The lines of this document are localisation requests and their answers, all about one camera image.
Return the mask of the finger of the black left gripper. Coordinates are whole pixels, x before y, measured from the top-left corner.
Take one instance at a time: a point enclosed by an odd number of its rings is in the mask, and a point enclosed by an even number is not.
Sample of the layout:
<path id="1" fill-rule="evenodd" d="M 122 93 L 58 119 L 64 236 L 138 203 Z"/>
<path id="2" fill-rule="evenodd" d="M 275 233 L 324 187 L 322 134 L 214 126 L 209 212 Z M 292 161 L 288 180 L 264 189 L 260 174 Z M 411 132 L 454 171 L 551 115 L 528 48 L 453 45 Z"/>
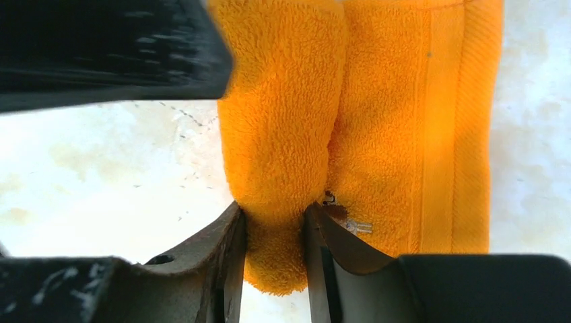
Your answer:
<path id="1" fill-rule="evenodd" d="M 199 1 L 1 2 L 1 111 L 213 100 L 233 58 Z"/>

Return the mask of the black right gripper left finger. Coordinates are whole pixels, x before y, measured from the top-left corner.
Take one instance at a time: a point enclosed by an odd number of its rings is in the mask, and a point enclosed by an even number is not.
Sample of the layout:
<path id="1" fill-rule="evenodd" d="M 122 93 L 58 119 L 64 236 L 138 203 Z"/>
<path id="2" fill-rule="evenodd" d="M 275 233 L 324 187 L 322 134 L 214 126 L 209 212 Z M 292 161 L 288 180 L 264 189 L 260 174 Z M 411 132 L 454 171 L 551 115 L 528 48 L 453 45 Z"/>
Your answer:
<path id="1" fill-rule="evenodd" d="M 215 221 L 145 264 L 117 257 L 4 258 L 2 322 L 238 322 L 245 219 Z"/>

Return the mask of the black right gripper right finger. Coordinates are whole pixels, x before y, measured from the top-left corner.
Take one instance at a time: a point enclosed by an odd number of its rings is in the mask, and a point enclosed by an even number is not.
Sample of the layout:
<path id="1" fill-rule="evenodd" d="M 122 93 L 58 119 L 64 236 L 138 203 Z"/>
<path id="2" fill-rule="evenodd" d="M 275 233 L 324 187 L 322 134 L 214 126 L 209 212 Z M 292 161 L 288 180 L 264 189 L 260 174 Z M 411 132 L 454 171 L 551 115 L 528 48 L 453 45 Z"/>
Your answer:
<path id="1" fill-rule="evenodd" d="M 305 212 L 313 322 L 569 322 L 570 264 L 534 254 L 390 257 Z"/>

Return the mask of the orange towel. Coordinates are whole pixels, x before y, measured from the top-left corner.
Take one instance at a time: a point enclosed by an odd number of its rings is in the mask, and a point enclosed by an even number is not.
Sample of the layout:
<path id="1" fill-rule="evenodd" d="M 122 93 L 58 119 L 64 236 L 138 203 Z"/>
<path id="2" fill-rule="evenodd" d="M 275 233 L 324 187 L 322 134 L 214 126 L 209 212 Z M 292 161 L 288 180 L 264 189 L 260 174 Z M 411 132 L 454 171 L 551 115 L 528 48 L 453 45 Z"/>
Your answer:
<path id="1" fill-rule="evenodd" d="M 244 278 L 307 285 L 317 202 L 391 256 L 489 249 L 502 1 L 209 1 L 236 65 L 218 104 Z"/>

